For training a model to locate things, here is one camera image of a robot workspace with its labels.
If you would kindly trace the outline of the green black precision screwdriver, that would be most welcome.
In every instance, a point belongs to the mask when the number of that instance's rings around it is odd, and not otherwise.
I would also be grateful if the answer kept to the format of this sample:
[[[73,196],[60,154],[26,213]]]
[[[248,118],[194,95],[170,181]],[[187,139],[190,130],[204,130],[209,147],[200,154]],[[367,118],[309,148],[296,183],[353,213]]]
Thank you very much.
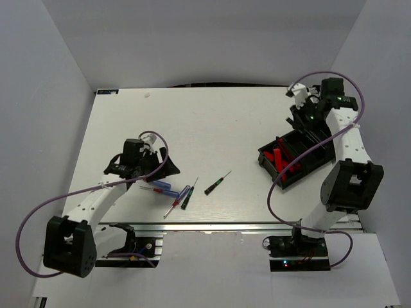
[[[195,180],[194,184],[191,186],[191,188],[189,189],[189,192],[187,193],[186,197],[184,198],[184,201],[182,202],[182,205],[180,206],[180,208],[182,210],[186,210],[188,203],[190,201],[191,195],[193,194],[193,191],[195,189],[195,185],[198,181],[198,178]]]

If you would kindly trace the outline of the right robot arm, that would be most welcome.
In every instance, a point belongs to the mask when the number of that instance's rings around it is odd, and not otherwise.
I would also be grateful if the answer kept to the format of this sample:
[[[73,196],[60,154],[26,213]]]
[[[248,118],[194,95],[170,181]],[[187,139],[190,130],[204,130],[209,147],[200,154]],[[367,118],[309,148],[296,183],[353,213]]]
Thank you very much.
[[[311,132],[326,124],[331,135],[299,156],[290,157],[286,164],[280,161],[281,154],[275,149],[277,176],[273,184],[285,185],[289,170],[299,174],[307,171],[304,158],[326,144],[333,143],[335,151],[335,164],[321,186],[320,203],[293,226],[300,234],[290,239],[290,249],[299,256],[311,251],[313,241],[322,238],[338,220],[367,209],[383,178],[383,168],[372,163],[358,127],[365,103],[357,103],[354,97],[344,94],[346,80],[347,76],[340,73],[332,73],[330,78],[324,79],[317,102],[312,102],[311,92],[300,81],[290,85],[286,93],[295,100],[290,109],[293,117],[289,120],[294,128]]]

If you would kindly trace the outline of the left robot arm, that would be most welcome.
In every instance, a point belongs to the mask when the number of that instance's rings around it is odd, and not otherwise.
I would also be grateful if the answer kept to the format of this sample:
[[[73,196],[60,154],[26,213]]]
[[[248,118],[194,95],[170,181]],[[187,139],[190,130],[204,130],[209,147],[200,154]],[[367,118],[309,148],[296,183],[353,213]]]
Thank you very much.
[[[153,178],[164,168],[168,147],[157,153],[153,145],[159,134],[143,132],[127,139],[121,154],[108,164],[96,187],[65,216],[52,217],[46,227],[43,265],[58,272],[86,277],[96,261],[112,252],[122,256],[136,248],[134,229],[114,223],[99,229],[109,209],[139,180]]]

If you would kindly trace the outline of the black divided container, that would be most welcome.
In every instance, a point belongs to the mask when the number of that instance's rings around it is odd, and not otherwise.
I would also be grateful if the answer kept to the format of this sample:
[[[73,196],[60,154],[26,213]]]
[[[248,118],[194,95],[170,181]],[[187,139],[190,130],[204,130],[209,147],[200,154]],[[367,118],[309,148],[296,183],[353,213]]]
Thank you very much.
[[[306,130],[292,130],[282,136],[288,151],[290,152],[292,159],[287,161],[284,154],[281,152],[282,160],[291,163],[299,155],[302,155],[305,151],[312,148],[319,142],[327,139],[331,136],[329,128],[319,128],[314,131]],[[277,172],[274,164],[274,153],[273,149],[278,148],[276,138],[274,141],[262,146],[258,149],[259,157],[258,164],[263,167],[273,180],[277,178],[279,173]],[[323,165],[331,162],[335,159],[335,149],[331,141],[327,144],[313,150],[311,153],[304,156],[300,161],[302,166],[301,172],[298,173],[288,173],[286,172],[280,179],[278,186],[282,189],[286,189],[295,182],[301,180],[305,176],[309,175],[311,172],[322,167]]]

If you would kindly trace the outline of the blue label sticker left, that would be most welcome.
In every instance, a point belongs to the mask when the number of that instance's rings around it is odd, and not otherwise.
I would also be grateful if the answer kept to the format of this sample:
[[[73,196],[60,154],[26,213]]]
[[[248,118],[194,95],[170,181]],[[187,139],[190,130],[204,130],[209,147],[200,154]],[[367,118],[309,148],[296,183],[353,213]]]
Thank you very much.
[[[97,95],[116,95],[119,93],[118,89],[99,89]]]

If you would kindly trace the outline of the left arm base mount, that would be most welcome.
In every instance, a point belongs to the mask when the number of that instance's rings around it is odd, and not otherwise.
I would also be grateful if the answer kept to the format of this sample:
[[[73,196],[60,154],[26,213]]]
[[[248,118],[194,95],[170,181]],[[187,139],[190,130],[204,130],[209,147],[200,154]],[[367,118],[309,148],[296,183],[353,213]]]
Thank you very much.
[[[156,268],[162,253],[163,235],[140,232],[127,224],[99,226],[94,233],[101,268]]]

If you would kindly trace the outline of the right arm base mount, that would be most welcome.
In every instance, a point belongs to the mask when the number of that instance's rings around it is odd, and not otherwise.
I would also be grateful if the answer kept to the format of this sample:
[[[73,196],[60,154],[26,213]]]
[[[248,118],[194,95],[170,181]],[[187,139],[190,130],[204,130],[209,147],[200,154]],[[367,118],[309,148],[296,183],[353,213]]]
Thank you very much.
[[[271,273],[331,270],[324,238],[296,246],[291,236],[269,236],[262,245],[269,252]]]

